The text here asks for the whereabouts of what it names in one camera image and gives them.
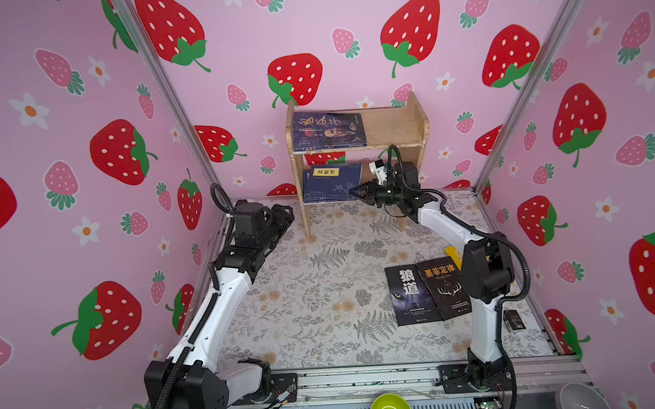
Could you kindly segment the purple-navy book yellow label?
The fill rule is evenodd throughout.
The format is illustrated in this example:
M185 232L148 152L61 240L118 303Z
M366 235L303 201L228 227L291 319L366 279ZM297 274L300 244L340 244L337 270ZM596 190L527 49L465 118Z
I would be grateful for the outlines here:
M304 170L303 201L306 204L356 201L350 189L361 184L362 169L360 164L347 163Z

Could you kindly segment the dark blue portrait cover book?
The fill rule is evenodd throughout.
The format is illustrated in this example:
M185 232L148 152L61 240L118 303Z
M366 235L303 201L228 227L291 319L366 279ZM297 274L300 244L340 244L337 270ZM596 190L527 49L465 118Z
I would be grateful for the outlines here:
M342 112L295 112L292 123L293 149L331 150L366 146L362 115Z

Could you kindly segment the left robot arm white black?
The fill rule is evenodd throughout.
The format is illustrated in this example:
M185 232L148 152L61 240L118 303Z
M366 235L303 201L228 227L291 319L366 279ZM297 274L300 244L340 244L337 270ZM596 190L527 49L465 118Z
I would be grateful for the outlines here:
M169 357L146 369L151 409L227 409L244 398L267 399L273 387L268 362L246 359L220 371L218 358L242 300L294 222L293 209L243 199L232 203L222 187L211 186L211 198L230 224L208 265L210 282L193 322Z

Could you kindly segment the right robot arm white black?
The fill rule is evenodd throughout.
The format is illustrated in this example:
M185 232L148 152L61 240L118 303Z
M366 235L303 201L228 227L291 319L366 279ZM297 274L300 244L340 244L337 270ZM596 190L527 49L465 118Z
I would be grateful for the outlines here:
M446 197L409 182L411 162L369 164L375 178L349 194L377 208L395 205L402 214L461 251L460 282L472 304L473 335L467 352L466 381L477 390L502 378L514 379L501 337L503 304L524 299L530 290L529 266L521 250L501 232L488 233L450 213Z

